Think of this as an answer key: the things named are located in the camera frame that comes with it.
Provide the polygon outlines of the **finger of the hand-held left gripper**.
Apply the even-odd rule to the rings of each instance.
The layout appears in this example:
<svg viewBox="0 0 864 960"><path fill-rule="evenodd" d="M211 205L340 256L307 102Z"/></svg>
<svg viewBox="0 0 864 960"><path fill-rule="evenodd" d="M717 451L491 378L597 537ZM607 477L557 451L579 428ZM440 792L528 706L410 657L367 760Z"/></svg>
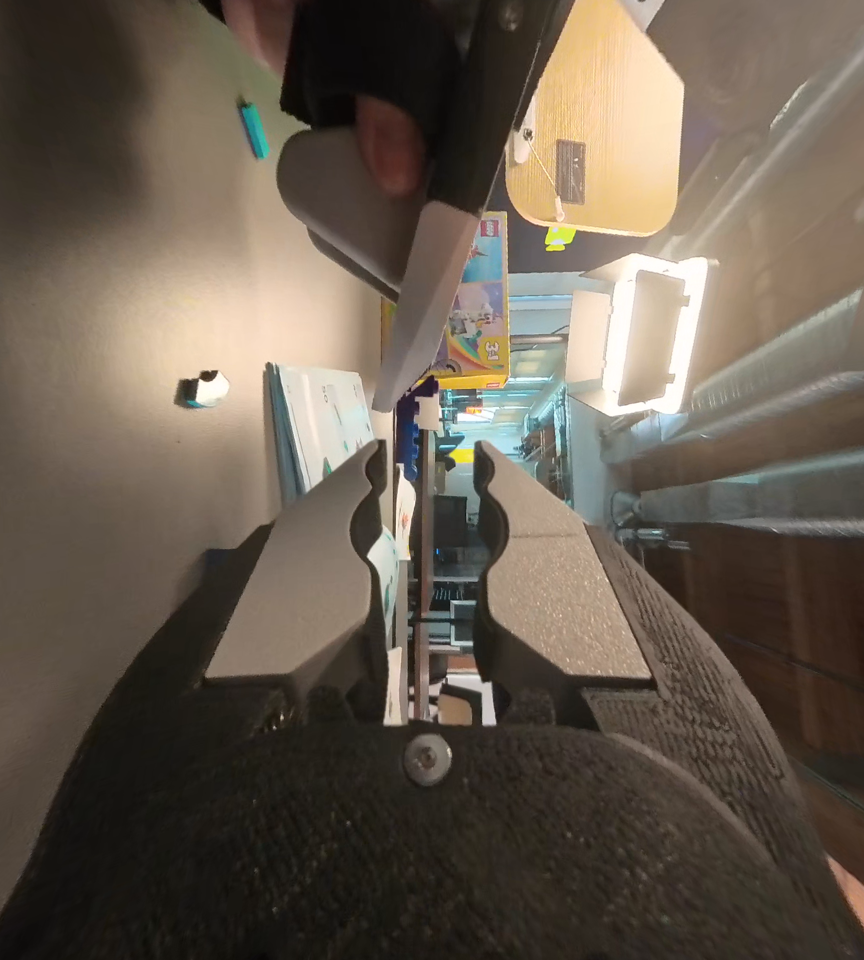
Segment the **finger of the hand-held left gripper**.
<svg viewBox="0 0 864 960"><path fill-rule="evenodd" d="M421 210L376 381L374 411L390 413L436 360L478 225L478 216L439 200Z"/></svg>

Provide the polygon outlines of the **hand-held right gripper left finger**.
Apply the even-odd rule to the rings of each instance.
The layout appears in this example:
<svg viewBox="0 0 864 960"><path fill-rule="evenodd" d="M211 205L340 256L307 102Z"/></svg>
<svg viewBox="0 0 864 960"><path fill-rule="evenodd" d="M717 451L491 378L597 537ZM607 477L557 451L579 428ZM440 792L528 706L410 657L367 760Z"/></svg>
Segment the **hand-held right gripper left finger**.
<svg viewBox="0 0 864 960"><path fill-rule="evenodd" d="M282 510L205 671L213 683L385 683L386 443L366 443Z"/></svg>

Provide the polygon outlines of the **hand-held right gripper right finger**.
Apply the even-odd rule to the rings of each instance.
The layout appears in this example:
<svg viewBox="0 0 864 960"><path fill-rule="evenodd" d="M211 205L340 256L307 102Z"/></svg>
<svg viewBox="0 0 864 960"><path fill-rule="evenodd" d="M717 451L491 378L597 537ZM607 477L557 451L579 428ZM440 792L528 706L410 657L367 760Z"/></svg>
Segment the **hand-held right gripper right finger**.
<svg viewBox="0 0 864 960"><path fill-rule="evenodd" d="M582 521L488 441L474 448L488 550L473 645L493 683L654 683Z"/></svg>

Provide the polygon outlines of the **small blue purple lego assembly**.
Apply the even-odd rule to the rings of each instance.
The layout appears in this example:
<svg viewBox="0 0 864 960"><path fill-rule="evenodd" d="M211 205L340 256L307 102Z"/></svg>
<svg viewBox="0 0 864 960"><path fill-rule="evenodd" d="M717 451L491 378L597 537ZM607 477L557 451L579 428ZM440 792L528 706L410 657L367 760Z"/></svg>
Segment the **small blue purple lego assembly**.
<svg viewBox="0 0 864 960"><path fill-rule="evenodd" d="M436 433L440 426L438 379L427 376L396 403L394 411L394 462L406 481L418 476L421 433Z"/></svg>

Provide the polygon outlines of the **yellow lego set box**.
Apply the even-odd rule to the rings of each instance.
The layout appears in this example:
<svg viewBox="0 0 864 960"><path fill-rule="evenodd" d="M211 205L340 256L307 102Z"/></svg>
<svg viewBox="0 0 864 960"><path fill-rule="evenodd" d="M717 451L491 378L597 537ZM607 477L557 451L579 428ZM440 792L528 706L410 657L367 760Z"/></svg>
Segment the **yellow lego set box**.
<svg viewBox="0 0 864 960"><path fill-rule="evenodd" d="M510 376L508 281L507 216L487 212L479 220L436 360L425 378L437 378L448 390L497 389L506 384ZM389 349L397 303L390 312L382 359Z"/></svg>

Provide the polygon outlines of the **open lego instruction booklet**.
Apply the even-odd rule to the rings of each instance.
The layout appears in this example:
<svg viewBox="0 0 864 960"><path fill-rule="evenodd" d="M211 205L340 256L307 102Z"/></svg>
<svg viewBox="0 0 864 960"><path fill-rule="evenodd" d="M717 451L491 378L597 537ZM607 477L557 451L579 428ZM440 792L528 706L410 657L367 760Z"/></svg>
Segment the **open lego instruction booklet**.
<svg viewBox="0 0 864 960"><path fill-rule="evenodd" d="M270 363L266 375L279 488L287 507L376 436L357 372Z"/></svg>

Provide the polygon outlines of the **white and teal lego piece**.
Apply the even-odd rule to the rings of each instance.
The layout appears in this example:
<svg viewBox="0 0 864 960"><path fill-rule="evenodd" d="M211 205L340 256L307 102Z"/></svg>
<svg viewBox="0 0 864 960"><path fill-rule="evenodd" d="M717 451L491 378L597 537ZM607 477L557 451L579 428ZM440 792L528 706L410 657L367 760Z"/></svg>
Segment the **white and teal lego piece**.
<svg viewBox="0 0 864 960"><path fill-rule="evenodd" d="M187 410L212 409L228 396L230 386L220 370L204 369L197 376L178 381L174 404Z"/></svg>

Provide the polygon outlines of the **teal lego brick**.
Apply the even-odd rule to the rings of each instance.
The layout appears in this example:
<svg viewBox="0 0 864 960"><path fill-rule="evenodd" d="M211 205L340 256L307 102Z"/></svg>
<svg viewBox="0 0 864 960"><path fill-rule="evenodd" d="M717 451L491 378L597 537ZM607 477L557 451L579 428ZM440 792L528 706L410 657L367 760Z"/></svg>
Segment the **teal lego brick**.
<svg viewBox="0 0 864 960"><path fill-rule="evenodd" d="M237 109L252 155L258 161L265 160L270 154L270 146L258 106L239 98Z"/></svg>

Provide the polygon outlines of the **person's left hand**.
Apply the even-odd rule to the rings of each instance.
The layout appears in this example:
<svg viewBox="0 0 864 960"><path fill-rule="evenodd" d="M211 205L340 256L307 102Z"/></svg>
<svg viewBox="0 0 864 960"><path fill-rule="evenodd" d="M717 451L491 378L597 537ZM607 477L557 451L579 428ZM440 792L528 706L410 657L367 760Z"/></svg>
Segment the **person's left hand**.
<svg viewBox="0 0 864 960"><path fill-rule="evenodd" d="M221 1L222 22L253 60L284 78L298 1ZM426 149L414 118L396 104L366 94L355 98L358 149L367 171L392 198L424 183Z"/></svg>

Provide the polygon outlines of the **white printed paper sheet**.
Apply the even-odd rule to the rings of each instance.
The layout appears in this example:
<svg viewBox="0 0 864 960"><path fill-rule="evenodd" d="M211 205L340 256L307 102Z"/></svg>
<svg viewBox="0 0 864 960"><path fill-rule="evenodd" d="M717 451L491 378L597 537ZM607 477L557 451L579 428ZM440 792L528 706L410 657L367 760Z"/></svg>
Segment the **white printed paper sheet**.
<svg viewBox="0 0 864 960"><path fill-rule="evenodd" d="M398 727L408 722L410 710L408 590L410 537L416 494L400 463L394 465L393 480L392 528L383 528L368 553L368 560L379 575L388 648L389 678L384 724Z"/></svg>

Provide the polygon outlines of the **wooden board with black label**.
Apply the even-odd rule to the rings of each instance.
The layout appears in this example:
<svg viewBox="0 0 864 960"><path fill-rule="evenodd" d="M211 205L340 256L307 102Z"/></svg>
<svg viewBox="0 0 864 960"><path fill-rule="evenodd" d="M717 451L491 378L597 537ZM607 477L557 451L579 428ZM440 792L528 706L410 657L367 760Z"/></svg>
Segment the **wooden board with black label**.
<svg viewBox="0 0 864 960"><path fill-rule="evenodd" d="M636 6L573 3L510 135L510 203L545 232L649 237L676 210L684 85L645 32L661 3Z"/></svg>

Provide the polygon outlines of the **ceiling light fixture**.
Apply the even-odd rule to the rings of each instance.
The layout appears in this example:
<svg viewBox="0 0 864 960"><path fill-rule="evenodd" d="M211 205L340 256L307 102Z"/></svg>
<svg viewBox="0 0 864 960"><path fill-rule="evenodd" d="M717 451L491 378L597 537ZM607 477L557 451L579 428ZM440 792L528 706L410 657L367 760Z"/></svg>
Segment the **ceiling light fixture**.
<svg viewBox="0 0 864 960"><path fill-rule="evenodd" d="M572 293L565 390L609 417L675 415L719 263L633 253L582 274Z"/></svg>

